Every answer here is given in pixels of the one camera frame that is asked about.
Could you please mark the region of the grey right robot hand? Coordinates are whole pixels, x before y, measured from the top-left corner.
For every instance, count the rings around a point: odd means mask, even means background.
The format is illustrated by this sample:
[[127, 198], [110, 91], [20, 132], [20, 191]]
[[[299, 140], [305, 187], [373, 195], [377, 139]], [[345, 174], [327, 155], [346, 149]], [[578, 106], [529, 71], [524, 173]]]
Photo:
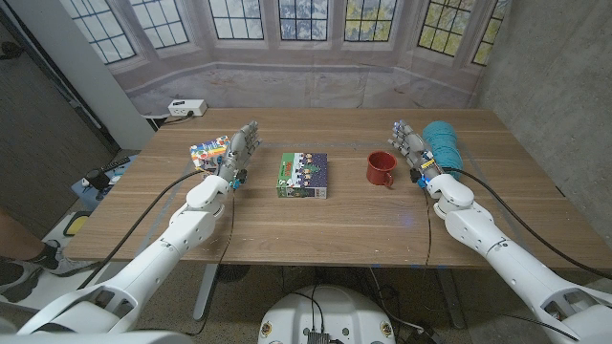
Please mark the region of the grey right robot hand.
[[430, 181], [443, 174], [437, 164], [430, 146], [403, 120], [393, 125], [392, 138], [388, 140], [410, 167], [410, 179], [420, 187], [426, 188]]

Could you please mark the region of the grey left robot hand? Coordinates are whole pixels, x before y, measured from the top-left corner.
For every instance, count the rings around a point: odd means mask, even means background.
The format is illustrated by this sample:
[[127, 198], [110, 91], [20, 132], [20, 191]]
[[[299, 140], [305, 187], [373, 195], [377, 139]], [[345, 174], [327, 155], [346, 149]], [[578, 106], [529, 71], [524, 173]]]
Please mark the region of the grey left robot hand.
[[226, 152], [217, 168], [216, 175], [237, 189], [247, 180], [247, 166], [261, 140], [258, 137], [258, 122], [252, 120], [233, 134]]

